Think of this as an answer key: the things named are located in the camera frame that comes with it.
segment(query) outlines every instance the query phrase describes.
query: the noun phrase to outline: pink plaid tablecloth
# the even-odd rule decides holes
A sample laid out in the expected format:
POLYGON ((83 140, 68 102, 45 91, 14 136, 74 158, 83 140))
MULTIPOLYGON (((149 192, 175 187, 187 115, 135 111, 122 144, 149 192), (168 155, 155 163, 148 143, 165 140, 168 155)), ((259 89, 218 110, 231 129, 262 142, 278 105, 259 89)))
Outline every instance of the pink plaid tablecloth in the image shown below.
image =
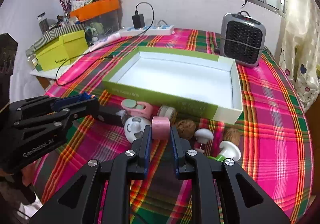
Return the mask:
MULTIPOLYGON (((120 104, 122 98, 106 92, 102 78, 137 46, 181 48, 213 53, 219 35, 198 30, 177 29, 171 36, 141 36, 127 39, 80 59, 59 83, 75 79, 64 87, 52 86, 47 94, 67 97, 81 92, 96 95, 100 103, 120 104), (120 52, 112 61, 98 58, 120 52)), ((264 51, 259 66, 238 66, 244 110, 233 127, 242 132, 238 162, 274 199, 294 223, 307 208, 313 179, 312 145, 304 113, 292 85, 264 51)), ((194 119, 199 128, 208 128, 215 139, 205 147, 206 155, 216 155, 225 128, 230 125, 207 119, 194 119)), ((88 160, 110 160, 131 147, 124 129, 86 117, 74 122, 68 143, 38 161, 34 185, 46 202, 88 160)), ((168 161, 166 141, 153 142, 148 177, 133 181, 131 207, 149 223, 188 223, 191 220, 191 183, 177 181, 168 161)), ((133 216, 132 223, 139 223, 133 216)))

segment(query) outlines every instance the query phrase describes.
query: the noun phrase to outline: pink toy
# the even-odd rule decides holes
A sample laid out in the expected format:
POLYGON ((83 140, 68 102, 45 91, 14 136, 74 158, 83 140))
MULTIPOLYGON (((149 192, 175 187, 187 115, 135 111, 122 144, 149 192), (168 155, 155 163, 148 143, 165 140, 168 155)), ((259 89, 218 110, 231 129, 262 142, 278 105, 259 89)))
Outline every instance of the pink toy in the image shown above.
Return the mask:
POLYGON ((170 121, 166 117, 153 117, 152 139, 168 140, 170 138, 170 121))
POLYGON ((129 115, 136 116, 136 117, 142 117, 145 119, 150 119, 153 111, 152 105, 146 102, 137 102, 137 105, 140 105, 143 107, 143 109, 135 109, 135 108, 129 108, 124 105, 126 100, 123 100, 121 103, 122 108, 124 108, 129 115))

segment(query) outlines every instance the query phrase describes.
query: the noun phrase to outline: space heater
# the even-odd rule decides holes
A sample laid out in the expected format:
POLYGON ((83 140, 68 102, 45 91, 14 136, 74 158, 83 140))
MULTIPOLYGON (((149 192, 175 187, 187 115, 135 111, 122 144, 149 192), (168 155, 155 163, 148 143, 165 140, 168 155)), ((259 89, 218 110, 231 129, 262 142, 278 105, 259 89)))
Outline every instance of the space heater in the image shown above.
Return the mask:
POLYGON ((255 67, 262 55, 265 36, 264 25, 249 14, 228 13, 222 20, 220 55, 233 58, 243 66, 255 67))

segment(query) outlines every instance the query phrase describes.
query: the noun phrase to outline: plastic storage box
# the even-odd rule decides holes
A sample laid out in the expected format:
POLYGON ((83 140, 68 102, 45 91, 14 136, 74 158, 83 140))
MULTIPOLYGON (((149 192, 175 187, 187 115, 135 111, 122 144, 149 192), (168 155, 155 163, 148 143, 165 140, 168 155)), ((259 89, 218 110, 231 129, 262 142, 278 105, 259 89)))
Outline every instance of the plastic storage box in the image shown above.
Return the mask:
POLYGON ((102 39, 119 30, 119 0, 99 0, 70 13, 85 23, 85 36, 88 42, 102 39))
MULTIPOLYGON (((85 40, 84 31, 62 35, 39 50, 36 51, 36 57, 43 71, 58 68, 69 58, 80 55, 88 49, 85 40)), ((76 58, 67 61, 64 65, 73 63, 76 58)))

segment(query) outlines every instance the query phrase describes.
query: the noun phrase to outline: heart pattern curtain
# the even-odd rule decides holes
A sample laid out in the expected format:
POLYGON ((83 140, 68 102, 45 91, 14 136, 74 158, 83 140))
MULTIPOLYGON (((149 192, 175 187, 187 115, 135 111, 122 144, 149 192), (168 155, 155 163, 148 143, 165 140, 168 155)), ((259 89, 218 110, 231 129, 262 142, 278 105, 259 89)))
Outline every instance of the heart pattern curtain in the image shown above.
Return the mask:
POLYGON ((320 91, 320 9, 315 0, 286 0, 280 66, 307 111, 320 91))

